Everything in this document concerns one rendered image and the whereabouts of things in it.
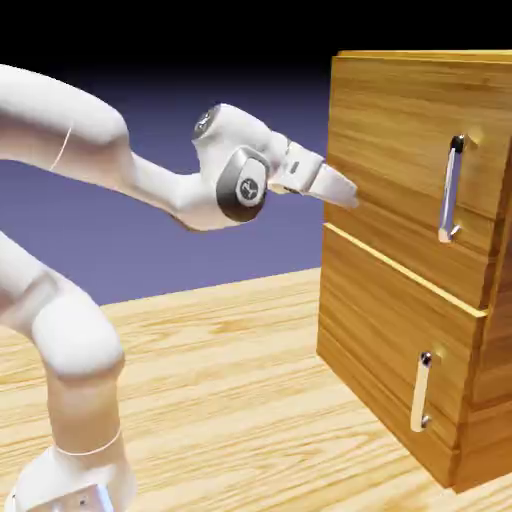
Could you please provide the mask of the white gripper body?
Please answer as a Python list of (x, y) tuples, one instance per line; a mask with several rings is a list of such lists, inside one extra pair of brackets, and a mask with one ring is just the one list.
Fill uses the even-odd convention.
[(357, 192), (358, 188), (355, 183), (336, 169), (323, 163), (307, 194), (329, 204), (353, 209), (358, 206)]

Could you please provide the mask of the large wooden cabinet door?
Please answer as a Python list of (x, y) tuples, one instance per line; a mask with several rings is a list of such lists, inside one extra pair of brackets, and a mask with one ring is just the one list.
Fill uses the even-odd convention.
[[(460, 134), (460, 229), (445, 244), (445, 171)], [(328, 160), (360, 200), (332, 211), (334, 222), (459, 300), (488, 306), (512, 199), (512, 50), (336, 56)]]

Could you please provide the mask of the small wooden cabinet door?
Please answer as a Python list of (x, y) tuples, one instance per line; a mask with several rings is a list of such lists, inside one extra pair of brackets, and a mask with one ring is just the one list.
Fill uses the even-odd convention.
[[(455, 484), (467, 384), (486, 312), (323, 228), (317, 352), (443, 486)], [(418, 358), (432, 354), (426, 428), (410, 429)]]

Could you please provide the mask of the light wood cabinet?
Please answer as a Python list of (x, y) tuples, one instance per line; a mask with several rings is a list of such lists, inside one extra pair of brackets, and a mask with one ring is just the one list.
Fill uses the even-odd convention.
[[(324, 226), (334, 226), (426, 284), (437, 286), (354, 237), (331, 218), (332, 211), (350, 213), (354, 210), (326, 207)], [(490, 302), (484, 309), (474, 309), (486, 312), (487, 316), (474, 350), (467, 384), (468, 405), (459, 437), (455, 484), (448, 487), (459, 492), (512, 473), (512, 199), (505, 218)]]

